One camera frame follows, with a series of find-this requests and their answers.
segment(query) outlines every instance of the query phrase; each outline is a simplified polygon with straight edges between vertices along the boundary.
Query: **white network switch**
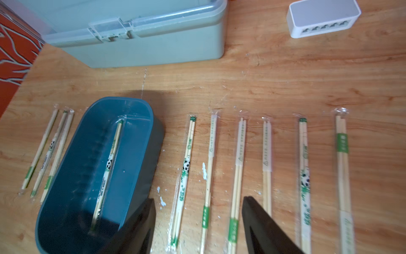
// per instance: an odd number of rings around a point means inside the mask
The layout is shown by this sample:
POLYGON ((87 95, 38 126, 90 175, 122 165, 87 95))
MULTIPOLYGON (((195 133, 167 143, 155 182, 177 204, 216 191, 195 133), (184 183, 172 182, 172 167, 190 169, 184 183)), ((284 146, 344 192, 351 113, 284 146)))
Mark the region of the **white network switch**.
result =
POLYGON ((292 38, 350 28, 361 15, 356 0, 302 0, 289 5, 286 16, 292 38))

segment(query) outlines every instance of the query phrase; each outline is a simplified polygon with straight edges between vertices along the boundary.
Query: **green label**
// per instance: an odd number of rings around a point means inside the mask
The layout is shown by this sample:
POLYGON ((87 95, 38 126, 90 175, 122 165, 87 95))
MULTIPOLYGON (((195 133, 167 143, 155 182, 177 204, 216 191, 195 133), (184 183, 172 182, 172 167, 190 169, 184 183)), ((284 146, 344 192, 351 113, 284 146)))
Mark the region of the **green label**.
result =
POLYGON ((303 215, 304 215, 304 223, 306 225, 310 226, 310 223, 311 223, 310 208, 306 208, 306 211, 303 213, 303 215))
POLYGON ((182 187, 180 194, 179 194, 179 201, 184 201, 185 200, 185 193, 186 193, 186 188, 182 187))
POLYGON ((305 201, 306 200, 306 195, 310 194, 310 188, 307 186, 302 185, 301 186, 301 196, 302 196, 302 200, 305 201))
POLYGON ((202 228, 208 228, 209 227, 209 212, 210 212, 210 207, 203 207, 203 218, 202 218, 202 228))
POLYGON ((177 247, 177 237, 175 237, 175 238, 172 239, 171 245, 172 245, 173 247, 177 247))
POLYGON ((344 133, 337 133, 337 151, 348 153, 348 136, 344 133))
POLYGON ((182 170, 182 178, 189 176, 189 173, 186 170, 182 170))
POLYGON ((192 149, 192 139, 188 140, 188 150, 192 149))
POLYGON ((229 227, 229 241, 232 243, 237 243, 237 236, 238 236, 238 220, 231 218, 229 227))
POLYGON ((27 172, 27 175, 26 175, 25 179, 30 178, 30 176, 31 176, 31 174, 32 174, 32 171, 33 171, 33 167, 30 167, 30 168, 28 169, 28 172, 27 172))
POLYGON ((307 152, 307 146, 303 146, 303 158, 307 159, 308 158, 308 152, 307 152))
POLYGON ((113 144, 111 145, 111 150, 113 150, 115 143, 116 143, 116 139, 113 139, 113 144))
POLYGON ((53 176, 49 176, 47 180, 47 184, 45 184, 45 189, 48 189, 51 185, 53 176))

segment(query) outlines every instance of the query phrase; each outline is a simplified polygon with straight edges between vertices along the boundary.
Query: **bamboo chopsticks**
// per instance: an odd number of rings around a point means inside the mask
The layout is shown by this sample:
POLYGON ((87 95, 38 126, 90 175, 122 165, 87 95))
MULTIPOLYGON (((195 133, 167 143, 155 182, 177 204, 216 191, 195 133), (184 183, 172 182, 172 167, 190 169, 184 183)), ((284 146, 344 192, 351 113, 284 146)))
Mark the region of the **bamboo chopsticks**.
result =
POLYGON ((211 116, 211 121, 210 121, 209 161, 207 164, 206 196, 205 196, 205 204, 203 207, 202 239, 201 239, 201 244, 200 244, 200 254, 204 254, 205 246, 206 246, 207 229, 209 227, 210 198, 211 198, 210 190, 212 187, 214 146, 216 143, 216 126, 217 126, 217 114, 213 114, 211 116))
POLYGON ((66 119, 67 114, 68 114, 68 111, 64 110, 62 118, 60 119, 58 128, 57 128, 57 130, 55 132, 54 137, 51 140, 51 144, 50 144, 50 146, 48 148, 47 154, 45 155, 44 163, 42 164, 42 167, 39 170, 39 173, 38 173, 38 176, 37 176, 37 180, 35 181, 34 189, 31 192, 31 197, 32 198, 37 194, 39 185, 40 185, 40 183, 42 181, 42 178, 43 178, 43 176, 45 174, 45 170, 47 169, 48 164, 51 161, 52 154, 54 152, 54 149, 55 149, 56 143, 58 141, 59 135, 60 135, 60 133, 62 131, 62 128, 64 126, 63 124, 65 123, 65 119, 66 119))
POLYGON ((263 122, 263 144, 262 144, 262 174, 263 174, 263 208, 272 216, 272 125, 270 121, 263 122))
POLYGON ((341 253, 354 254, 354 222, 351 212, 350 170, 348 165, 348 136, 346 120, 340 115, 335 117, 337 135, 337 170, 340 203, 341 253))
POLYGON ((307 119, 304 117, 299 119, 299 170, 301 247, 305 254, 311 254, 310 170, 307 155, 307 119))
POLYGON ((93 212, 93 218, 92 218, 92 223, 90 226, 90 231, 95 230, 97 219, 99 218, 99 215, 100 215, 100 212, 102 209, 104 196, 106 195, 106 187, 107 187, 107 183, 109 181, 109 176, 110 176, 110 172, 111 172, 111 166, 113 164, 113 160, 116 155, 122 126, 123 126, 123 120, 120 120, 117 124, 117 129, 116 129, 116 133, 114 135, 113 144, 111 146, 110 155, 108 156, 106 169, 104 170, 103 180, 101 181, 102 185, 100 187, 99 195, 97 197, 95 211, 93 212))
POLYGON ((235 175, 233 187, 233 201, 231 205, 230 226, 228 235, 228 254, 235 254, 237 250, 238 218, 240 213, 242 169, 244 165, 244 149, 247 122, 241 118, 238 125, 237 152, 235 155, 235 175))
POLYGON ((68 137, 69 129, 71 127, 73 114, 74 114, 74 111, 71 110, 71 112, 69 113, 68 118, 66 120, 65 126, 63 128, 62 136, 61 136, 60 141, 59 141, 59 146, 58 146, 58 149, 56 151, 54 162, 52 163, 51 171, 50 171, 50 174, 48 176, 47 183, 46 183, 45 188, 44 188, 44 192, 42 193, 41 203, 44 202, 45 197, 46 197, 46 195, 48 193, 49 187, 50 187, 50 185, 51 185, 51 183, 53 181, 56 170, 58 169, 59 160, 60 160, 60 157, 62 155, 63 147, 65 146, 66 138, 68 137))
POLYGON ((42 150, 44 149, 45 146, 45 142, 48 139, 48 136, 50 135, 52 126, 54 125, 55 119, 56 119, 56 115, 58 114, 58 109, 54 109, 54 111, 52 112, 52 116, 51 119, 47 125, 47 128, 44 132, 44 135, 42 136, 42 140, 41 143, 39 144, 39 147, 37 149, 37 152, 34 156, 34 159, 32 160, 31 166, 28 169, 27 175, 24 178, 24 182, 23 185, 21 187, 21 190, 24 191, 27 188, 28 183, 30 182, 31 176, 34 173, 34 169, 37 166, 39 157, 41 156, 42 150))
POLYGON ((193 136, 194 136, 194 127, 196 124, 196 117, 191 116, 189 122, 189 131, 188 131, 188 143, 185 151, 185 160, 183 162, 182 176, 179 186, 179 195, 176 202, 175 217, 172 224, 172 233, 171 233, 171 249, 176 250, 179 233, 180 233, 180 223, 182 220, 182 213, 185 204, 185 195, 186 187, 188 185, 189 177, 189 167, 190 167, 190 157, 192 154, 192 145, 193 145, 193 136))

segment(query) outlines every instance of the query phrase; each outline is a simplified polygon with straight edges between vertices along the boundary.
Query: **black object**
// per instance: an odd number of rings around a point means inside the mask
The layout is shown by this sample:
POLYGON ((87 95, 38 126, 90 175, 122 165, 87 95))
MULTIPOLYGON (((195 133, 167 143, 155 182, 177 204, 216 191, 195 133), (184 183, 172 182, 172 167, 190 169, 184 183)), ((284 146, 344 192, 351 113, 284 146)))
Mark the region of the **black object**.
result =
POLYGON ((304 254, 253 197, 244 197, 242 220, 249 254, 304 254))
POLYGON ((149 254, 155 217, 154 201, 147 198, 97 254, 149 254))

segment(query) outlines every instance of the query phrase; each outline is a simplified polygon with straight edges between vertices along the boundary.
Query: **red surface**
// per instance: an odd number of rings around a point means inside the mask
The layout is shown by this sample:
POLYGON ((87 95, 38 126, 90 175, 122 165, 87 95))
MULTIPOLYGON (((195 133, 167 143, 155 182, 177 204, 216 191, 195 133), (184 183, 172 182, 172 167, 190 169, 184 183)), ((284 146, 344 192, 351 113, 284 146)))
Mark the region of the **red surface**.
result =
POLYGON ((0 14, 0 117, 41 48, 41 42, 0 14))

